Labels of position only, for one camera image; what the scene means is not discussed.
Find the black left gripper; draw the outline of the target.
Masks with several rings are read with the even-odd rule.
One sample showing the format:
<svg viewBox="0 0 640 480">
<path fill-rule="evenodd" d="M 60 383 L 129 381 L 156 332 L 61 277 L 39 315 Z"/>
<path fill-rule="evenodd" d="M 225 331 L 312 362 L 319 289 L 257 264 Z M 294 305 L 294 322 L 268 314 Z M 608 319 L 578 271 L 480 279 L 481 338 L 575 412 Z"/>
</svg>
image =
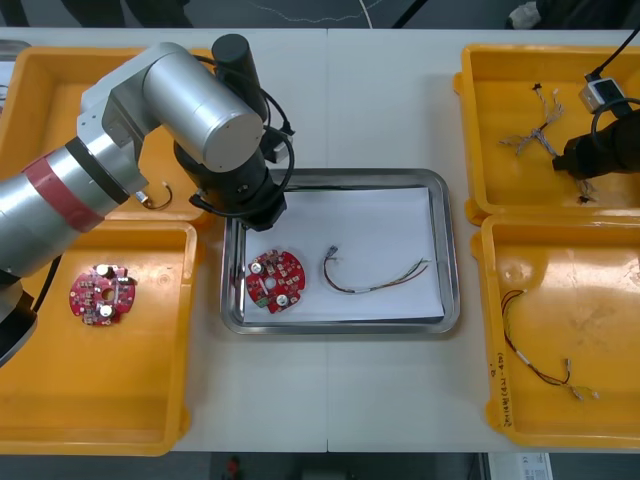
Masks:
<svg viewBox="0 0 640 480">
<path fill-rule="evenodd" d="M 275 187 L 255 205 L 240 212 L 229 213 L 228 217 L 239 220 L 246 230 L 264 232 L 275 225 L 286 209 L 284 189 Z"/>
</svg>

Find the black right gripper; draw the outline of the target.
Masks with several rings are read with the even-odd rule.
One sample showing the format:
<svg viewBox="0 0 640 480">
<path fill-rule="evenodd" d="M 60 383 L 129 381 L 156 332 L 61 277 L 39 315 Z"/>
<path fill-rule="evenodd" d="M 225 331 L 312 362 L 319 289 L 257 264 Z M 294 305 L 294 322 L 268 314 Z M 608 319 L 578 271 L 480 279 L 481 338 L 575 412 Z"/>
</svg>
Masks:
<svg viewBox="0 0 640 480">
<path fill-rule="evenodd" d="M 588 134 L 571 139 L 564 154 L 553 158 L 553 170 L 567 172 L 576 179 L 622 173 L 616 150 L 617 130 L 616 126 L 610 125 L 595 136 Z"/>
</svg>

